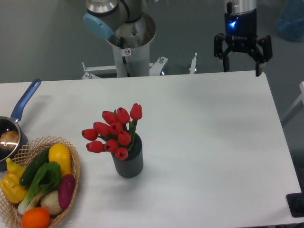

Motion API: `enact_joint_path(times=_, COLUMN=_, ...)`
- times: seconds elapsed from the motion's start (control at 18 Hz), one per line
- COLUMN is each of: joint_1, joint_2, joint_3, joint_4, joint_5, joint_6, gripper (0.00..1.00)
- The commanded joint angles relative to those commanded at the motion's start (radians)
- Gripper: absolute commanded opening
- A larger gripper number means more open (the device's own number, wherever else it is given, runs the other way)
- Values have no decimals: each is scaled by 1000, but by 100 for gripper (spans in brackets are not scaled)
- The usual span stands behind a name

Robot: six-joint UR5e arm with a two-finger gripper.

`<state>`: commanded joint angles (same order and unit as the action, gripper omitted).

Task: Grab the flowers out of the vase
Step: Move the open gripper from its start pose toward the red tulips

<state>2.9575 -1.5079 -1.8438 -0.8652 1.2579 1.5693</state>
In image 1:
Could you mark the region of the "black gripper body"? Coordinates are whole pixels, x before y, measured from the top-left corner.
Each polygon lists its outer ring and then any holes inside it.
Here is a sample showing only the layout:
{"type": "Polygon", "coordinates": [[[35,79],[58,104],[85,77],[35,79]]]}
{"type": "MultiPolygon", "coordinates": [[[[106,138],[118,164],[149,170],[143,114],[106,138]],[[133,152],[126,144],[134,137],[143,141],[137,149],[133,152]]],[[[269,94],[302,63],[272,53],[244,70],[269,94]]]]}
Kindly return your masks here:
{"type": "Polygon", "coordinates": [[[249,52],[256,47],[257,11],[241,14],[224,14],[225,42],[233,52],[249,52]]]}

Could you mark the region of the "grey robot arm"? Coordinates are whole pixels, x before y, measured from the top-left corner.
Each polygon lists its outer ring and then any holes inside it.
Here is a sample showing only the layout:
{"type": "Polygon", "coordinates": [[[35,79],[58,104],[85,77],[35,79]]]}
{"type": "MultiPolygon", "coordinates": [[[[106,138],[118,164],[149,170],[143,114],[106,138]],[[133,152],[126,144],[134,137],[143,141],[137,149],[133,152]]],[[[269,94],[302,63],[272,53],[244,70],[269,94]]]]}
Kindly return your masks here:
{"type": "MultiPolygon", "coordinates": [[[[87,0],[83,16],[86,27],[111,46],[118,77],[160,76],[167,58],[150,63],[150,43],[155,37],[154,20],[142,11],[140,0],[87,0]]],[[[229,54],[246,53],[256,63],[256,76],[272,56],[270,36],[257,36],[257,2],[225,0],[225,33],[214,37],[213,55],[229,71],[229,54]]]]}

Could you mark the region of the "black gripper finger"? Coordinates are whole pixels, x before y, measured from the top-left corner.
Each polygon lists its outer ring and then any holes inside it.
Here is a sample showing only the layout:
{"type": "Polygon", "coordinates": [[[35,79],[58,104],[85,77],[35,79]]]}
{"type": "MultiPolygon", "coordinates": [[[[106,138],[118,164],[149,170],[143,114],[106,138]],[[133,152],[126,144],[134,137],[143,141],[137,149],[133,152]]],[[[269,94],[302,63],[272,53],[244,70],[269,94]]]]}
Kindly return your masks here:
{"type": "Polygon", "coordinates": [[[229,53],[235,47],[235,41],[232,40],[231,36],[226,36],[223,33],[219,33],[214,37],[214,57],[218,57],[223,61],[223,71],[228,72],[230,70],[229,53]],[[226,42],[228,47],[223,50],[223,43],[226,42]]]}
{"type": "Polygon", "coordinates": [[[261,66],[272,58],[272,39],[270,35],[264,38],[251,38],[248,45],[248,54],[255,61],[256,76],[262,73],[261,66]]]}

